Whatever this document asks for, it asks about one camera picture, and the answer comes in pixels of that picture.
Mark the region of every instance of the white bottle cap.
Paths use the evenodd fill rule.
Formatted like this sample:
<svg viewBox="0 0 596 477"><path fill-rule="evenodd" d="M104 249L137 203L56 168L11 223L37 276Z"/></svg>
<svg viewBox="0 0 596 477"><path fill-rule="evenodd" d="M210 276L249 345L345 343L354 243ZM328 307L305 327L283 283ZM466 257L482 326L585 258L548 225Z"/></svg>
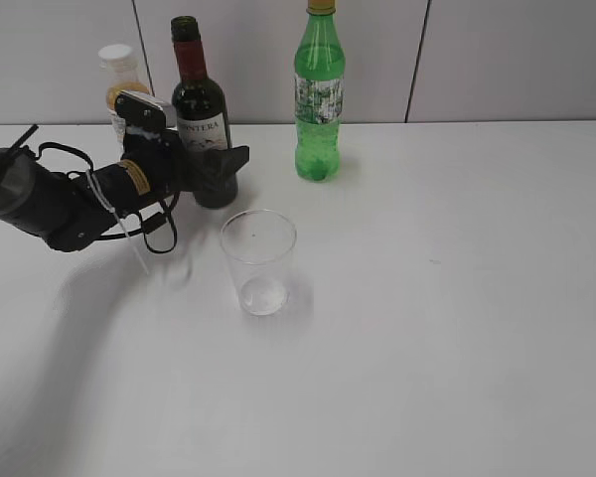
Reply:
<svg viewBox="0 0 596 477"><path fill-rule="evenodd" d="M132 47L128 45L108 45L99 50L99 57L101 58L101 66L103 68L111 68L114 72L124 72L137 68L137 60L135 59Z"/></svg>

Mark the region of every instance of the cup rim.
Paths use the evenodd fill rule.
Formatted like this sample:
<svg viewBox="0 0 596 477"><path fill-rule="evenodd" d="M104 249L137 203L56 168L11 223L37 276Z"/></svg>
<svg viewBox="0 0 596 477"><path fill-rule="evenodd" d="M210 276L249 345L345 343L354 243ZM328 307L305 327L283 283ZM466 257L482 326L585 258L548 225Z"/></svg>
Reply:
<svg viewBox="0 0 596 477"><path fill-rule="evenodd" d="M277 217L279 217L280 219L282 219L283 221L285 221L287 224L289 224L289 226L291 227L291 231L292 231L292 240L291 240L291 244L282 252L278 253L275 256L272 256L271 258L266 258L265 260L257 260L257 261L249 261L249 260L243 260L242 258L239 258L238 256L234 255L233 253L230 253L229 251L227 251L227 248L225 247L225 243L224 243L224 232L225 229L232 224L234 221L244 217L244 216L251 216L254 214L273 214ZM272 261L277 261L280 258L282 258L283 256L287 255L289 252L291 252L291 250L294 249L294 246L296 245L296 240L298 239L298 232L296 231L296 226L294 225L293 222L291 222L289 220L289 218L287 218L287 216L285 216L284 214L281 214L277 211L273 211L271 209L249 209L247 211L242 211L239 212L238 214L230 217L229 219L227 219L227 221L223 224L223 226L221 227L221 237L220 237L220 242L221 242L221 248L223 249L223 252L225 253L225 255L227 255L229 258L232 258L240 263L243 263L245 265L264 265L267 263L271 263Z"/></svg>

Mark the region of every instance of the wine bottle cap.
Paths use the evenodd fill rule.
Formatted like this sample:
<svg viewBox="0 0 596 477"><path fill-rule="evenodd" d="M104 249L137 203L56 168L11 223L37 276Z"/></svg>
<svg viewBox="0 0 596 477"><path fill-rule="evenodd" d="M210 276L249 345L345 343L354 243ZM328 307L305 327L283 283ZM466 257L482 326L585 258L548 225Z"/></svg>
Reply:
<svg viewBox="0 0 596 477"><path fill-rule="evenodd" d="M111 68L114 72L126 72L137 68L132 47L128 45L108 45L99 50L99 58L103 68Z"/></svg>
<svg viewBox="0 0 596 477"><path fill-rule="evenodd" d="M170 22L173 42L194 42L201 39L195 17L175 17Z"/></svg>
<svg viewBox="0 0 596 477"><path fill-rule="evenodd" d="M312 15L330 15L336 11L336 0L309 0L307 11Z"/></svg>

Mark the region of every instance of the clear plastic cup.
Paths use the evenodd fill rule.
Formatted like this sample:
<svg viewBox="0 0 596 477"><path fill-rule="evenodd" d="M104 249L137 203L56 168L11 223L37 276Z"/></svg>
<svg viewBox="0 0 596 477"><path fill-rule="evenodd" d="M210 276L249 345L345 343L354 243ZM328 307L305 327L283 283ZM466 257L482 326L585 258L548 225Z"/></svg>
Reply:
<svg viewBox="0 0 596 477"><path fill-rule="evenodd" d="M296 228L282 214L245 211L221 229L221 247L240 306L257 316L270 315L287 302L287 278Z"/></svg>

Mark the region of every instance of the zip tie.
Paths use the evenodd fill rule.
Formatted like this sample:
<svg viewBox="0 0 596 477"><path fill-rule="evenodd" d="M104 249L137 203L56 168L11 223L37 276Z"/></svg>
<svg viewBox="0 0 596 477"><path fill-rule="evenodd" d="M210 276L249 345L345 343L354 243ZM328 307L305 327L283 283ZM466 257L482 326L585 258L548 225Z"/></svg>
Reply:
<svg viewBox="0 0 596 477"><path fill-rule="evenodd" d="M113 214L113 216L115 217L115 220L117 221L117 223L119 224L119 226L123 230L124 235L128 239L128 243L130 244L130 248L132 248L132 251L134 252L135 256L137 257L137 260L139 260L139 263L141 264L141 267L143 268L143 271L146 273L146 275L150 275L150 270L148 269L148 265L146 264L145 260L143 259L143 256L141 256L141 253L139 252L139 249L133 243L132 239L130 239L130 235L128 234L128 230L126 229L125 225L123 224L123 222L121 221L121 219L117 215L117 211L106 200L105 196L103 195L103 192L101 192L101 187L99 186L99 181L97 180L97 177L96 176L93 176L92 175L92 171L90 171L90 169L87 169L86 170L86 181L88 182L88 185L90 186L90 189L92 190L92 193L95 195L95 198L99 201L99 203L101 204L101 206L104 207L104 209L107 212Z"/></svg>

